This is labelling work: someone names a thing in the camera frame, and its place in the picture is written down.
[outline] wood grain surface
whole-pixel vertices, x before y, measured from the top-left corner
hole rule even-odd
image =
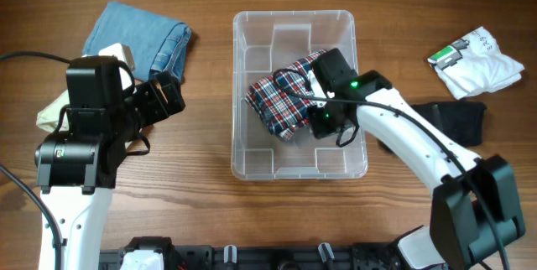
[[[31,49],[80,56],[107,1],[0,0],[0,54]],[[487,104],[483,157],[514,167],[526,236],[507,247],[512,269],[537,265],[536,0],[118,0],[187,22],[182,87],[186,109],[154,126],[151,154],[118,171],[102,248],[134,236],[215,247],[391,241],[430,218],[427,189],[368,136],[369,170],[357,180],[242,182],[231,172],[232,20],[243,10],[346,9],[355,18],[360,71],[378,70],[410,103],[452,100],[425,58],[485,26],[502,51],[523,63],[523,79],[472,98]],[[35,187],[34,150],[46,133],[41,109],[65,89],[65,66],[19,59],[0,63],[0,160]],[[40,214],[0,175],[0,268],[35,269]],[[499,268],[497,255],[488,260]]]

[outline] checkered fabric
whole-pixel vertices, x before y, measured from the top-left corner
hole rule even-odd
[[[288,65],[287,68],[299,70],[307,75],[311,70],[311,63],[325,52],[323,49],[316,51]],[[313,96],[313,92],[305,89],[304,78],[298,74],[283,72],[278,75],[277,82],[286,91]],[[249,86],[246,102],[259,115],[268,132],[278,135],[283,140],[290,140],[297,128],[310,123],[307,110],[309,106],[315,104],[313,101],[292,97],[276,89],[272,76],[265,77]]]

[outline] clear plastic bin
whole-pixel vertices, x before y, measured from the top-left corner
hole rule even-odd
[[[353,179],[366,173],[363,132],[339,148],[336,135],[315,139],[302,127],[287,143],[271,135],[244,100],[248,86],[274,70],[333,48],[357,71],[354,18],[348,11],[247,11],[235,16],[232,172],[239,179]]]

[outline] black cable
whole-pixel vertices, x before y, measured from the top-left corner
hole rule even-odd
[[[339,103],[356,104],[356,105],[359,105],[359,106],[373,106],[373,107],[382,108],[382,109],[384,109],[386,111],[390,111],[390,112],[395,113],[396,116],[401,116],[401,117],[405,118],[406,120],[408,120],[411,123],[413,123],[422,132],[424,132],[425,135],[427,135],[434,143],[436,143],[436,145],[438,145],[438,147],[446,154],[448,159],[450,159],[455,164],[455,166],[461,172],[462,177],[464,178],[464,180],[470,186],[470,189],[472,189],[473,193],[476,195],[477,201],[481,202],[481,207],[482,207],[483,213],[485,214],[485,216],[487,218],[487,222],[490,225],[491,230],[493,232],[494,241],[496,242],[496,246],[497,246],[499,254],[500,254],[500,259],[502,260],[503,269],[504,270],[509,270],[509,263],[508,263],[508,259],[507,259],[507,253],[505,252],[505,247],[504,247],[504,245],[502,243],[502,240],[500,239],[500,234],[499,234],[498,228],[496,227],[496,225],[494,225],[494,219],[493,219],[492,213],[488,209],[488,206],[487,206],[487,204],[485,202],[485,199],[483,199],[483,195],[477,189],[477,186],[472,182],[472,179],[470,179],[470,176],[467,174],[467,171],[464,169],[464,167],[462,166],[461,162],[459,162],[459,160],[457,159],[455,154],[451,150],[449,150],[446,147],[446,145],[444,145],[444,143],[442,143],[431,131],[429,131],[429,129],[427,129],[427,127],[423,126],[419,121],[414,119],[411,115],[409,115],[409,114],[407,114],[405,112],[402,112],[401,110],[399,110],[397,108],[394,108],[394,107],[391,107],[391,106],[386,106],[386,105],[384,105],[382,103],[370,102],[370,101],[354,101],[354,100],[333,99],[333,98],[320,98],[320,97],[313,97],[313,96],[304,96],[304,95],[296,94],[294,92],[287,92],[277,82],[277,76],[278,76],[279,72],[282,72],[282,70],[281,69],[276,70],[273,73],[273,83],[276,85],[277,89],[280,89],[282,92],[284,92],[285,94],[287,94],[289,96],[294,96],[296,98],[306,99],[306,100],[311,100],[311,101],[326,101],[326,102],[331,101],[331,102],[339,102]]]
[[[57,60],[66,64],[70,64],[70,60],[67,60],[63,57],[59,57],[56,55],[50,55],[48,53],[43,52],[34,52],[34,51],[18,51],[18,52],[12,52],[8,53],[6,55],[0,56],[0,60],[7,60],[13,57],[19,57],[19,56],[35,56],[35,57],[43,57],[49,60]]]
[[[481,261],[479,262],[479,264],[481,265],[481,267],[483,267],[483,269],[485,270],[493,270],[492,268],[490,268],[485,262]]]
[[[285,72],[289,72],[289,73],[295,73],[297,75],[300,75],[300,77],[302,77],[302,79],[304,79],[304,83],[305,83],[305,89],[308,90],[308,91],[311,91],[311,83],[310,83],[310,80],[308,79],[308,76],[302,72],[300,72],[299,70],[294,70],[294,69],[290,69],[290,68],[283,68],[283,69],[279,69],[279,70],[276,70],[272,77],[273,77],[273,80],[274,80],[274,83],[276,83],[276,77],[278,76],[279,73],[285,73]]]
[[[52,247],[55,249],[55,269],[61,270],[61,239],[60,239],[60,229],[56,223],[54,217],[50,213],[50,210],[43,203],[43,201],[20,179],[18,179],[14,174],[12,174],[8,169],[6,169],[2,164],[0,164],[0,171],[8,176],[18,187],[20,187],[26,195],[32,199],[32,201],[39,207],[41,212],[44,215],[44,218],[49,222],[49,227],[52,230]]]
[[[54,131],[52,131],[52,133],[58,133],[60,131],[61,125],[64,124],[64,115],[68,107],[69,107],[68,104],[61,107],[60,117],[58,118],[58,124],[56,124],[56,128],[54,129]]]
[[[149,140],[142,133],[139,132],[136,137],[137,139],[142,140],[143,144],[145,144],[145,147],[147,149],[143,151],[128,152],[127,156],[144,156],[151,151],[151,144],[149,144]]]

